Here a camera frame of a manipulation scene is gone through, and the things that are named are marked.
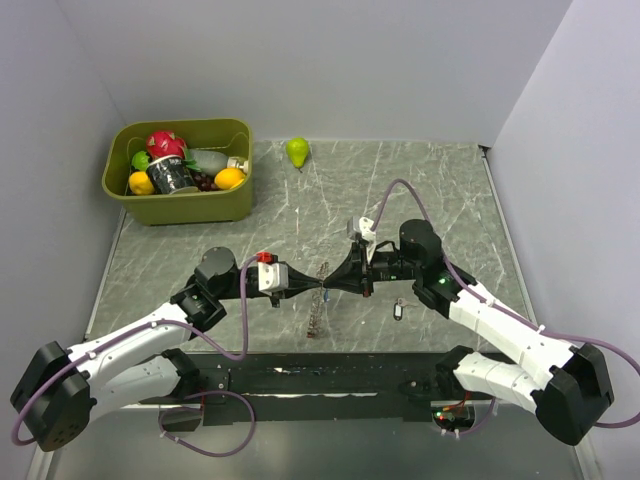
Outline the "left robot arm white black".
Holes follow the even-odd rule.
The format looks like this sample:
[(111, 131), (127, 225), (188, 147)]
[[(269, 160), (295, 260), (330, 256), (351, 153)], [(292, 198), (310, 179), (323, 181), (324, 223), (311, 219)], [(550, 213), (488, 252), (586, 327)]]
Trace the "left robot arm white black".
[[(142, 319), (93, 341), (40, 347), (10, 397), (17, 412), (12, 442), (53, 451), (92, 421), (128, 404), (155, 397), (191, 399), (198, 373), (179, 345), (201, 338), (227, 359), (241, 361), (249, 346), (248, 299), (264, 297), (278, 307), (280, 300), (321, 284), (268, 252), (239, 265), (226, 247), (207, 250), (185, 286)], [(226, 299), (241, 306), (237, 353), (206, 334), (224, 318)]]

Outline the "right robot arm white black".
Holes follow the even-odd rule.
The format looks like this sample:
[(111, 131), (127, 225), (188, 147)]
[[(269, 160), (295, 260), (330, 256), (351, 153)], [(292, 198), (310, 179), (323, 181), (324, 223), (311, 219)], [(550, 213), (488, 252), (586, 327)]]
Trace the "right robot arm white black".
[(614, 401), (604, 354), (593, 344), (556, 339), (514, 317), (472, 276), (449, 264), (440, 237), (427, 220), (399, 228), (384, 250), (373, 220), (347, 223), (352, 241), (343, 263), (324, 281), (328, 289), (370, 296), (377, 282), (409, 281), (427, 308), (485, 339), (507, 362), (456, 347), (438, 365), (437, 387), (448, 398), (466, 391), (491, 395), (535, 415), (564, 444), (579, 444)]

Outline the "metal disc with key rings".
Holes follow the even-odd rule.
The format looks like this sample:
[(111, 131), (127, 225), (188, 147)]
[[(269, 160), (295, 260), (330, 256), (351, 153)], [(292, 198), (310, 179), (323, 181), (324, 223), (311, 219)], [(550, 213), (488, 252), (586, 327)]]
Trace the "metal disc with key rings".
[[(316, 276), (323, 282), (329, 274), (329, 262), (324, 261), (316, 272)], [(320, 324), (323, 317), (323, 308), (326, 300), (326, 288), (320, 285), (312, 292), (311, 308), (307, 326), (307, 337), (315, 338), (320, 332)]]

